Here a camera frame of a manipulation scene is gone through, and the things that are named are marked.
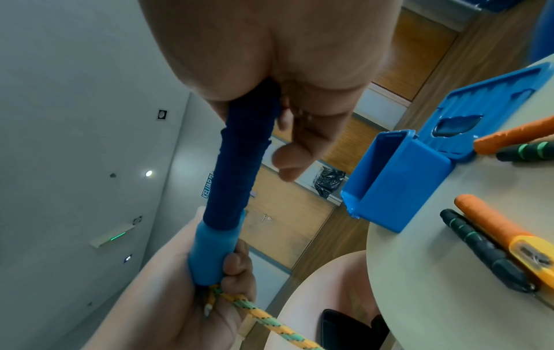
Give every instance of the sign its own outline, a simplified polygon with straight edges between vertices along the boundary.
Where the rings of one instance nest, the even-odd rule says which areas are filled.
[[[208,199],[209,191],[212,188],[213,179],[214,179],[214,173],[210,172],[208,175],[208,179],[206,180],[206,184],[204,185],[204,190],[202,191],[202,198]]]

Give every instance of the rope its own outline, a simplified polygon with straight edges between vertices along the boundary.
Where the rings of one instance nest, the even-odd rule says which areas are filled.
[[[306,349],[306,350],[308,349],[324,350],[318,343],[302,337],[300,334],[296,333],[289,327],[282,324],[275,317],[269,315],[264,310],[258,308],[252,302],[248,301],[248,298],[246,298],[246,296],[242,294],[239,294],[239,295],[225,294],[223,293],[219,285],[213,285],[210,287],[210,289],[215,295],[221,296],[222,298],[233,303],[233,305],[242,309],[245,313],[252,316],[256,320],[256,322],[262,324],[270,331],[277,333],[278,335],[280,335],[281,337],[283,337],[293,345],[296,345],[297,347],[301,349]]]

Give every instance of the blue plastic box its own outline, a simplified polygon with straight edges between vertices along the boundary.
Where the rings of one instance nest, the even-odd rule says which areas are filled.
[[[473,141],[495,132],[553,73],[543,63],[454,90],[419,136],[377,135],[341,192],[350,215],[400,233],[455,163],[473,159]]]

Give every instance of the black plastic bag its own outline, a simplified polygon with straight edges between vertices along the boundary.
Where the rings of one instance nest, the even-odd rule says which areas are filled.
[[[342,180],[345,179],[345,175],[344,171],[324,167],[319,176],[313,181],[313,187],[315,187],[319,196],[327,198],[339,188]]]

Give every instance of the black phone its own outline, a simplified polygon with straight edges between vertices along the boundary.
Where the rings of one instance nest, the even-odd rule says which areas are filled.
[[[321,346],[325,350],[379,350],[388,335],[381,315],[371,321],[371,327],[348,315],[326,309],[321,314]]]

